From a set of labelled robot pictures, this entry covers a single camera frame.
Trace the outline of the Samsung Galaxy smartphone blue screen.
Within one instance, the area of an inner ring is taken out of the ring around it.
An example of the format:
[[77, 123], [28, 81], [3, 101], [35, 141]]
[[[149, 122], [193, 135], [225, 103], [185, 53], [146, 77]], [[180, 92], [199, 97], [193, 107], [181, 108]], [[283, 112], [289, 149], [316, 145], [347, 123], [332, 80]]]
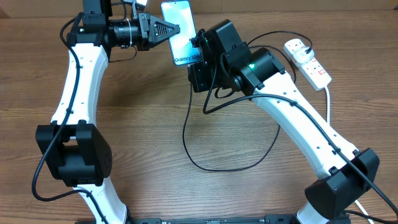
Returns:
[[166, 22], [178, 25], [180, 28], [180, 32], [169, 39], [174, 65], [180, 66], [200, 62], [200, 49], [194, 47], [191, 42], [191, 39], [196, 37], [197, 33], [190, 2], [187, 0], [165, 1], [161, 3], [161, 10]]

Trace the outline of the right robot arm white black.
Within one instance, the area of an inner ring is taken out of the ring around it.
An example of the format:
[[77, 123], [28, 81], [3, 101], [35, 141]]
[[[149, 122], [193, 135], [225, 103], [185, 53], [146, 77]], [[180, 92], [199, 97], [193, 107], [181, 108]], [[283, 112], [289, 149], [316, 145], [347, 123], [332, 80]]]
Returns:
[[379, 158], [340, 136], [298, 91], [267, 48], [251, 51], [233, 23], [224, 20], [190, 37], [201, 62], [188, 68], [194, 92], [230, 88], [269, 113], [302, 151], [317, 179], [305, 189], [306, 205], [292, 223], [348, 223], [348, 207], [374, 181]]

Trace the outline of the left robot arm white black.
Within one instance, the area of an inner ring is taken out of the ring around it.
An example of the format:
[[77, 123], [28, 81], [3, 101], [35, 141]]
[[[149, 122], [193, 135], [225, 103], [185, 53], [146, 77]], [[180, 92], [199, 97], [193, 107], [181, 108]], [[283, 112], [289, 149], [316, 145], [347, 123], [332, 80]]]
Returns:
[[83, 1], [83, 10], [60, 30], [68, 48], [68, 73], [51, 122], [37, 127], [35, 139], [54, 179], [79, 194], [95, 223], [132, 223], [110, 178], [113, 156], [96, 126], [101, 80], [115, 47], [147, 51], [178, 34], [178, 25], [145, 11], [145, 1], [121, 1], [124, 16], [113, 18], [111, 1]]

